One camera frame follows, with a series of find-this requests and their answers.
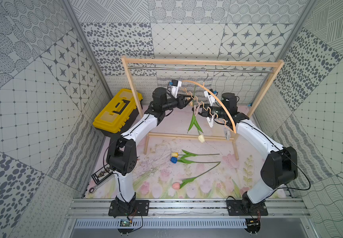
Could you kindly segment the wooden wavy clothes hanger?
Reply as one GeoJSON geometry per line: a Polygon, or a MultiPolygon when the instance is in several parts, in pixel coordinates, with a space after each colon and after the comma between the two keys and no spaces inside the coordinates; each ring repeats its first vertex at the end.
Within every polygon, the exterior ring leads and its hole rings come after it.
{"type": "MultiPolygon", "coordinates": [[[[196,82],[196,81],[192,81],[192,80],[183,80],[182,82],[183,82],[183,83],[191,83],[191,84],[194,84],[194,85],[196,85],[196,86],[202,88],[204,91],[209,91],[209,89],[207,89],[207,88],[204,86],[204,83],[203,83],[203,84],[200,84],[200,83],[198,83],[198,82],[196,82]]],[[[183,90],[185,90],[186,94],[189,94],[189,95],[191,95],[191,96],[193,95],[193,93],[188,92],[185,88],[183,88],[183,90]]],[[[228,109],[226,108],[226,106],[225,106],[222,102],[220,102],[219,98],[218,98],[216,95],[214,95],[214,97],[216,98],[216,101],[219,101],[219,104],[221,105],[222,110],[227,114],[227,116],[228,116],[228,118],[229,118],[229,121],[232,123],[232,128],[230,128],[230,127],[227,126],[227,121],[226,121],[225,119],[222,119],[222,121],[223,121],[223,123],[224,123],[224,127],[228,128],[231,132],[233,132],[234,134],[236,134],[236,133],[237,133],[237,131],[236,131],[236,125],[235,125],[235,122],[234,122],[234,120],[233,120],[233,118],[232,118],[230,112],[228,111],[228,109]]]]}

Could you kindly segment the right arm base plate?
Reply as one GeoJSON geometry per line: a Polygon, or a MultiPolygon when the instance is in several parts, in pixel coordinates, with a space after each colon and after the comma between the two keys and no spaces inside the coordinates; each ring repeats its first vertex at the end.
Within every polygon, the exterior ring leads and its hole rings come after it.
{"type": "Polygon", "coordinates": [[[226,207],[229,216],[268,216],[264,202],[257,204],[248,203],[243,200],[226,200],[226,207]]]}

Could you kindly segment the yellow tulip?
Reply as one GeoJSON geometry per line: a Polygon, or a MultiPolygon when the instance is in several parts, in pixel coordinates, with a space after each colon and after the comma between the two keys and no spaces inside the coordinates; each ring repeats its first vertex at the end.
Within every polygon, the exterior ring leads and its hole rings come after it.
{"type": "Polygon", "coordinates": [[[197,156],[214,156],[214,155],[219,155],[219,154],[197,154],[197,153],[192,153],[186,150],[182,150],[182,153],[178,152],[172,152],[171,157],[176,157],[176,158],[188,158],[188,157],[197,157],[197,156]]]}

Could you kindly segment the white tulip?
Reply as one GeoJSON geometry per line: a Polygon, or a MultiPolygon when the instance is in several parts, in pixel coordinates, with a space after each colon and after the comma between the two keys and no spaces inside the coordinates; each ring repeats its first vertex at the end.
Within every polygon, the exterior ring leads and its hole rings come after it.
{"type": "MultiPolygon", "coordinates": [[[[194,87],[192,97],[195,96],[195,90],[196,90],[196,87],[194,87]]],[[[189,132],[193,127],[195,127],[197,129],[197,133],[198,133],[198,140],[201,143],[204,143],[205,142],[205,138],[204,138],[204,135],[203,135],[203,130],[200,127],[200,125],[199,125],[199,123],[197,121],[198,107],[199,107],[199,105],[197,105],[197,106],[194,105],[194,107],[192,108],[191,122],[190,122],[190,125],[189,125],[189,128],[188,128],[187,132],[189,132]]]]}

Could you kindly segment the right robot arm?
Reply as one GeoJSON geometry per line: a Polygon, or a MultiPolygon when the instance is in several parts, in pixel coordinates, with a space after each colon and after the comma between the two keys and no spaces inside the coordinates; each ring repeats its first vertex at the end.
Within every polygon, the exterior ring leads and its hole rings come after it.
{"type": "Polygon", "coordinates": [[[207,117],[212,122],[215,117],[226,122],[232,119],[235,126],[229,126],[233,131],[244,137],[264,157],[261,168],[261,179],[243,194],[242,206],[251,209],[260,206],[281,185],[288,184],[298,177],[297,152],[292,147],[284,147],[264,134],[250,120],[250,118],[238,111],[238,97],[233,93],[225,93],[221,99],[222,106],[214,106],[214,95],[205,91],[209,106],[201,106],[199,114],[207,117]]]}

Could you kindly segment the pink tulip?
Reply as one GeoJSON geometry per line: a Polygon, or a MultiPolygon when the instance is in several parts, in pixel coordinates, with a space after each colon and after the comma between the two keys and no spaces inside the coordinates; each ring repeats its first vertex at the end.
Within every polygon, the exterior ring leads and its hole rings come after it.
{"type": "Polygon", "coordinates": [[[198,175],[198,176],[191,177],[191,178],[185,178],[185,179],[183,179],[181,182],[175,182],[174,184],[172,184],[172,188],[173,188],[174,190],[179,190],[179,189],[183,188],[184,186],[186,186],[187,184],[193,182],[194,180],[196,180],[196,179],[199,178],[200,176],[202,176],[202,175],[208,173],[209,171],[213,170],[214,168],[216,168],[216,167],[219,166],[219,165],[220,165],[220,163],[216,163],[215,166],[213,166],[213,167],[210,168],[209,170],[207,170],[207,171],[201,173],[201,174],[198,175]]]}

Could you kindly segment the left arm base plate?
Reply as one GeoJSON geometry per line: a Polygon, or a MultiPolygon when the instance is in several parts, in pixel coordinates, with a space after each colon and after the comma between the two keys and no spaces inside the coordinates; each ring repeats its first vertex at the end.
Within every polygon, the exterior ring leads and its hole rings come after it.
{"type": "Polygon", "coordinates": [[[129,203],[115,199],[110,204],[109,216],[148,216],[150,207],[149,200],[136,200],[133,199],[129,203]]]}

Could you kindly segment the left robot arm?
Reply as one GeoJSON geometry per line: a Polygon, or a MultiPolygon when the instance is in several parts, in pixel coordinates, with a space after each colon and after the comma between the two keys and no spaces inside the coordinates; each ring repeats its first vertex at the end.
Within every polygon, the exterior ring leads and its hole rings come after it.
{"type": "Polygon", "coordinates": [[[189,95],[173,95],[170,90],[163,87],[156,88],[152,97],[153,101],[142,119],[114,139],[108,148],[107,164],[117,177],[119,189],[117,199],[128,206],[135,201],[132,171],[137,164],[138,143],[162,122],[166,111],[172,111],[175,108],[183,109],[192,101],[189,95]]]}

